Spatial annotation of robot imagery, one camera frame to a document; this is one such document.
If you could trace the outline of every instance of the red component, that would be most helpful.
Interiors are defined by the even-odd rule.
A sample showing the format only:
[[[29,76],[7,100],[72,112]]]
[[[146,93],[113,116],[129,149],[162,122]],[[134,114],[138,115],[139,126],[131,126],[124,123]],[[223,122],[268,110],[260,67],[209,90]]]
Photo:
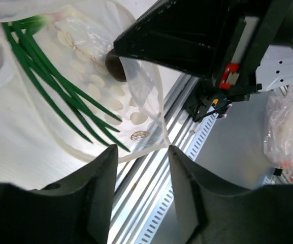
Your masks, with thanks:
[[[231,84],[227,83],[226,80],[229,77],[230,73],[235,73],[239,69],[239,64],[228,64],[225,68],[224,74],[222,76],[219,88],[221,89],[230,89]]]

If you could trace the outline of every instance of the gray floor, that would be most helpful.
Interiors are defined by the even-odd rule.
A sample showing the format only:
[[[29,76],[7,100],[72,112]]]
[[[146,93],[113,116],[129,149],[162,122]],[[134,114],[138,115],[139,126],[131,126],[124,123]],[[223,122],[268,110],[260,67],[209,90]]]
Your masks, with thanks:
[[[221,178],[245,188],[261,185],[272,165],[263,152],[268,93],[234,103],[227,118],[214,125],[196,163]],[[174,204],[170,207],[152,244],[182,244]]]

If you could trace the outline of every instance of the ziplock bag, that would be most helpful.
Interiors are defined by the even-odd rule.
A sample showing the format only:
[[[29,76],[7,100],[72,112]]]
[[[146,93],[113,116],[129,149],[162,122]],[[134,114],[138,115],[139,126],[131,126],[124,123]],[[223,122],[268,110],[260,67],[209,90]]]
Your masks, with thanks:
[[[293,178],[293,86],[286,96],[270,96],[266,107],[264,151]]]
[[[20,2],[23,1],[10,1],[9,4]],[[164,99],[157,66],[121,58],[127,83],[114,80],[105,66],[105,57],[112,49],[113,41],[135,21],[133,16],[118,3],[103,0],[89,0],[52,10],[46,4],[44,8],[45,12],[61,17],[35,34],[34,38],[65,78],[122,119],[120,123],[87,103],[97,117],[120,130],[120,133],[112,134],[131,152],[119,149],[119,161],[126,162],[168,146],[170,142],[164,122]],[[12,17],[24,16],[22,14],[14,12]],[[0,21],[10,21],[9,16],[10,13],[1,12]],[[17,69],[28,97],[58,144],[86,162],[104,151],[105,146],[94,138],[91,137],[91,144],[72,131],[40,96],[19,65]],[[41,84],[65,115],[88,135],[59,95],[43,81]],[[90,125],[112,144],[98,127],[92,122]]]

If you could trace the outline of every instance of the cable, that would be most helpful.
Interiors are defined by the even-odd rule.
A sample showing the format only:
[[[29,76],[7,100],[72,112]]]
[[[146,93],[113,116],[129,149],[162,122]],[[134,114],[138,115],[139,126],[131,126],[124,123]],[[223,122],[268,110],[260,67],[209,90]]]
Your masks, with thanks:
[[[196,119],[194,120],[194,122],[195,122],[195,123],[196,123],[196,122],[199,122],[200,120],[202,120],[203,118],[205,118],[205,117],[207,117],[207,116],[210,116],[210,115],[212,115],[212,114],[215,114],[215,113],[217,113],[217,112],[219,112],[219,111],[221,111],[221,110],[223,110],[223,109],[226,109],[226,107],[227,107],[230,103],[231,103],[231,102],[228,101],[227,103],[225,103],[224,105],[220,106],[219,108],[217,108],[217,109],[215,109],[215,110],[213,110],[213,111],[211,111],[211,112],[209,112],[209,113],[206,113],[206,114],[204,114],[204,115],[202,115],[202,116],[196,118]]]

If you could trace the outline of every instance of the green onion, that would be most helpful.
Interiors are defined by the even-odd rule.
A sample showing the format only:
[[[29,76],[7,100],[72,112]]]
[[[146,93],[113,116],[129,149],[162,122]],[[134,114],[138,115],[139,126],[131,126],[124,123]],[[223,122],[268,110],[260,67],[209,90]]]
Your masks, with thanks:
[[[43,27],[50,24],[51,22],[56,21],[57,18],[59,18],[59,16],[55,17],[55,15],[43,15],[33,16],[31,18],[15,21],[12,23],[3,23],[4,32],[7,36],[8,41],[11,44],[14,55],[18,59],[26,75],[29,77],[30,81],[40,93],[40,95],[72,130],[79,134],[83,139],[92,143],[92,141],[83,132],[81,132],[55,104],[55,102],[41,86],[35,74],[38,75],[47,85],[49,85],[55,92],[59,94],[59,96],[70,108],[76,118],[80,121],[83,127],[89,132],[89,134],[93,138],[99,141],[102,145],[109,146],[109,144],[92,129],[82,113],[84,113],[89,119],[91,119],[93,123],[111,141],[116,143],[125,151],[129,152],[129,149],[108,131],[112,130],[114,132],[119,132],[119,130],[95,116],[94,113],[92,113],[92,111],[82,101],[81,97],[86,99],[88,102],[90,102],[95,107],[103,111],[105,114],[111,116],[112,118],[118,121],[121,121],[121,119],[112,112],[110,112],[107,108],[99,104],[88,94],[83,92],[80,88],[72,84],[65,77],[63,77],[34,40],[33,35],[35,33],[40,31]],[[16,41],[13,39],[11,35],[12,32],[15,32],[18,36],[19,43],[16,43]]]

